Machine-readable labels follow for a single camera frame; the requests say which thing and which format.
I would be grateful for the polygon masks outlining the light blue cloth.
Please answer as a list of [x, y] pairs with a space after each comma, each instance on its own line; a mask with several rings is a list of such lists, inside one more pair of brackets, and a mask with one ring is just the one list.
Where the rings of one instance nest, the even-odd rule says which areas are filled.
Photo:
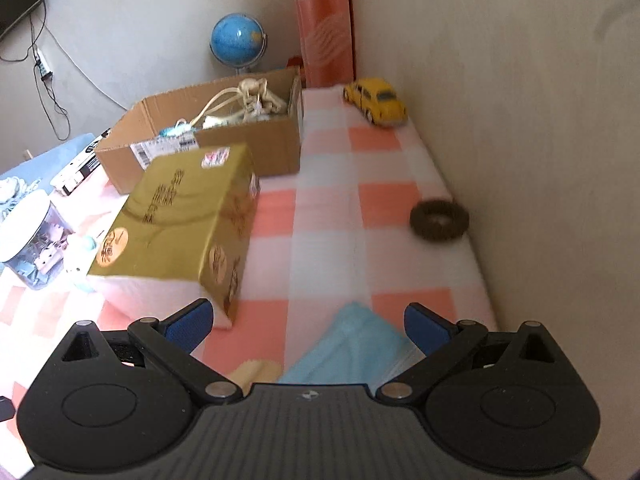
[[279, 379], [287, 385], [365, 384], [375, 391], [424, 358], [389, 322], [359, 302], [342, 307], [318, 342]]

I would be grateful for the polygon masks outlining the beige cloth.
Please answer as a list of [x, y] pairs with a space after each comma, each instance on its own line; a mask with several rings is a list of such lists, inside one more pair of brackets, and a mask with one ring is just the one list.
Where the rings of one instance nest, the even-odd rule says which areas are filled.
[[247, 360], [227, 375], [244, 396], [250, 393], [255, 384], [275, 384], [283, 374], [280, 363], [271, 360]]

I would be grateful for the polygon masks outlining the dark brown hair scrunchie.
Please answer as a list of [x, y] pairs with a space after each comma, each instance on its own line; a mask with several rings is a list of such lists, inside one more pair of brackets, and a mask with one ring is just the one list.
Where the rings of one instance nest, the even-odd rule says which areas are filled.
[[413, 206], [409, 217], [411, 231], [432, 243], [458, 240], [469, 225], [469, 213], [452, 200], [421, 200]]

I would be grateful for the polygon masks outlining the gold tissue paper pack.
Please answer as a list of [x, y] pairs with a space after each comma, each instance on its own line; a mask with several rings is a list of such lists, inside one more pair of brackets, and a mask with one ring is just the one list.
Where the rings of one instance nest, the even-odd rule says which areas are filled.
[[213, 326], [230, 327], [258, 196], [245, 144], [157, 157], [99, 244], [87, 285], [130, 318], [207, 299]]

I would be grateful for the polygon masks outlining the pink checkered tablecloth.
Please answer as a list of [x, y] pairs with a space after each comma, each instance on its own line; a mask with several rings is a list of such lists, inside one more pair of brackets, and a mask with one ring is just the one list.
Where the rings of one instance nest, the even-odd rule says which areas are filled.
[[[370, 127], [341, 90], [306, 90], [300, 170], [261, 178], [257, 214], [230, 330], [213, 330], [193, 355], [221, 374], [248, 360], [290, 368], [358, 301], [398, 330], [416, 301], [444, 318], [496, 328], [469, 239], [428, 244], [413, 236], [419, 200], [449, 198], [413, 125]], [[126, 196], [99, 168], [56, 206], [73, 229], [100, 236]], [[121, 330], [135, 318], [70, 283], [23, 286], [1, 272], [1, 395], [17, 407], [51, 351], [78, 320]]]

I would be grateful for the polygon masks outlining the clear jar white lid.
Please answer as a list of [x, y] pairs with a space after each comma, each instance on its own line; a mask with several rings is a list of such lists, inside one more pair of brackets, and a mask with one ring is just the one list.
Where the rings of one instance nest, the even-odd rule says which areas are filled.
[[1, 221], [1, 264], [27, 287], [42, 289], [62, 268], [73, 232], [49, 195], [35, 190]]

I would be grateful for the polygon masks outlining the black white flat box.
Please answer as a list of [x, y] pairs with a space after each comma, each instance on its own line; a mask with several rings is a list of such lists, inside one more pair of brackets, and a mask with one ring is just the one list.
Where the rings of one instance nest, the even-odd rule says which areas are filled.
[[98, 156], [96, 156], [96, 147], [110, 133], [111, 130], [106, 129], [99, 136], [96, 136], [51, 179], [50, 185], [58, 194], [70, 196], [101, 166]]

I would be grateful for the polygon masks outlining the brown cardboard box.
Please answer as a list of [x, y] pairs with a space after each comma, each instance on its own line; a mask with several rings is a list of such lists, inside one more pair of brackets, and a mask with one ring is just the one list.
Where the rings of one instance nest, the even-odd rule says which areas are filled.
[[244, 74], [170, 90], [147, 96], [134, 104], [94, 150], [116, 190], [120, 194], [130, 193], [155, 154], [172, 154], [179, 148], [216, 148], [245, 143], [253, 155], [258, 176], [297, 174], [304, 108], [302, 83], [294, 67], [252, 76], [267, 81], [267, 89], [285, 102], [285, 113], [259, 122], [199, 128], [183, 144], [157, 139], [163, 129], [174, 126], [180, 119], [193, 119], [215, 94], [237, 86], [247, 77]]

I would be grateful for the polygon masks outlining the yellow toy car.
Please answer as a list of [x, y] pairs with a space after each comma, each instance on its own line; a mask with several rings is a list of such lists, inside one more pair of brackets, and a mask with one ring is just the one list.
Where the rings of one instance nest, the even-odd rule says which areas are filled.
[[392, 128], [408, 120], [406, 104], [383, 78], [359, 78], [345, 84], [343, 101], [352, 104], [371, 125]]

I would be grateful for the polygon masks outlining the white power strip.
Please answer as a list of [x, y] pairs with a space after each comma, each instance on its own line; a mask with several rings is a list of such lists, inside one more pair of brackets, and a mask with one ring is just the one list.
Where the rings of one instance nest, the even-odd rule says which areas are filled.
[[32, 49], [32, 54], [34, 55], [35, 68], [38, 70], [40, 79], [42, 81], [51, 79], [53, 76], [53, 70], [46, 58], [41, 53], [40, 49], [34, 47]]

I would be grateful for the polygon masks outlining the blue desk globe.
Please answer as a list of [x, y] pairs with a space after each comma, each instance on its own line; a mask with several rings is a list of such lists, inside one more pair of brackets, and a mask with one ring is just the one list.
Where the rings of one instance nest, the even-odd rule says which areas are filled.
[[230, 13], [214, 26], [209, 39], [209, 50], [218, 62], [235, 70], [248, 73], [265, 55], [268, 36], [254, 16]]

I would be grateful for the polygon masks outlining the pink orange curtain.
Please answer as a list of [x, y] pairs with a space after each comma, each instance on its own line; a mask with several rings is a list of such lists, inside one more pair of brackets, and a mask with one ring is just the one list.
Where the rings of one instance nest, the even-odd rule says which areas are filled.
[[355, 77], [350, 0], [294, 0], [300, 50], [309, 88], [346, 84]]

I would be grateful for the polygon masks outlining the beige drawstring pouch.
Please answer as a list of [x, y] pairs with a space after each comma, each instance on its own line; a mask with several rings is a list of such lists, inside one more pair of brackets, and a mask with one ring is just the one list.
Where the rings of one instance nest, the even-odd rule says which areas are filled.
[[288, 110], [288, 102], [268, 88], [266, 78], [245, 78], [240, 81], [238, 90], [243, 108], [248, 114], [281, 115]]

